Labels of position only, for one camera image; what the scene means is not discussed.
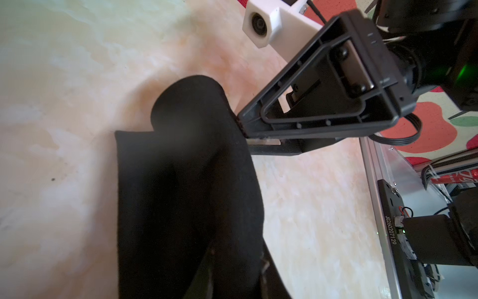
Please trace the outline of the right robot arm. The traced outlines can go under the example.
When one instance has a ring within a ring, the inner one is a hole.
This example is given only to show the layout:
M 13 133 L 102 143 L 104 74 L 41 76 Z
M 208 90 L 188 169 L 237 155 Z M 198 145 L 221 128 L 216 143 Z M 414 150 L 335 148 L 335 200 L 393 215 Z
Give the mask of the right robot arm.
M 239 113 L 253 155 L 294 156 L 345 138 L 405 146 L 423 125 L 418 97 L 441 87 L 464 111 L 478 109 L 476 1 L 378 1 L 318 24 L 311 1 L 249 1 L 243 31 L 271 46 L 285 68 Z M 406 118 L 416 133 L 380 132 Z

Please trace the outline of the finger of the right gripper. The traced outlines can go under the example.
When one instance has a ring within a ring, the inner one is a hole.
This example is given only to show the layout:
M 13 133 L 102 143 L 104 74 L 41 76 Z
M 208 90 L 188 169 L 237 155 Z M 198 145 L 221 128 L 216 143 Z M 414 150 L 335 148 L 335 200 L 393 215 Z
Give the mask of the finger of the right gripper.
M 325 148 L 341 142 L 343 138 L 315 139 L 247 139 L 251 155 L 257 156 L 297 156 L 310 151 Z

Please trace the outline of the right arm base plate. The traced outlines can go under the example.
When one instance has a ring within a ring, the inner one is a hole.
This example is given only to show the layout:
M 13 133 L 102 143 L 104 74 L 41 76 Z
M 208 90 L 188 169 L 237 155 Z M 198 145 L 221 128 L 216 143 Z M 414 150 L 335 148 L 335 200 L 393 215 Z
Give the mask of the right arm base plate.
M 433 299 L 435 297 L 431 280 L 426 276 L 424 266 L 413 256 L 405 235 L 402 211 L 403 200 L 398 191 L 381 179 L 377 181 L 381 219 L 385 242 L 383 248 L 388 281 L 393 299 Z

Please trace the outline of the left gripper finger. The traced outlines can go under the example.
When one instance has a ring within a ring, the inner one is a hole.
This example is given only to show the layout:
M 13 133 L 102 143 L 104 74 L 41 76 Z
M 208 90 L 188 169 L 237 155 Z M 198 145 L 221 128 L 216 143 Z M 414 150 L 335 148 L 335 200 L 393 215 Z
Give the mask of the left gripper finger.
M 261 299 L 292 299 L 281 279 L 265 241 L 263 241 L 260 258 L 259 286 Z

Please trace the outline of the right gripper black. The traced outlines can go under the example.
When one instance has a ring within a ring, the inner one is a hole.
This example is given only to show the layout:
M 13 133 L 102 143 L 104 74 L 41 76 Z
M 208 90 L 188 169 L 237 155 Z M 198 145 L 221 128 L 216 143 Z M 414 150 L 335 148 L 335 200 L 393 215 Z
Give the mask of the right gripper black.
M 332 18 L 239 113 L 248 138 L 366 137 L 394 126 L 416 102 L 371 20 Z

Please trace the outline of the black skirt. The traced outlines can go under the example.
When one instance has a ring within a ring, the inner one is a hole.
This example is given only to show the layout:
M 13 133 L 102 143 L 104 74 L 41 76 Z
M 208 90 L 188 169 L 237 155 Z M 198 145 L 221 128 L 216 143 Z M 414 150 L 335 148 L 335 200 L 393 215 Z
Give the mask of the black skirt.
M 119 297 L 181 299 L 212 249 L 212 296 L 259 298 L 263 200 L 223 88 L 183 78 L 159 96 L 151 124 L 115 133 Z

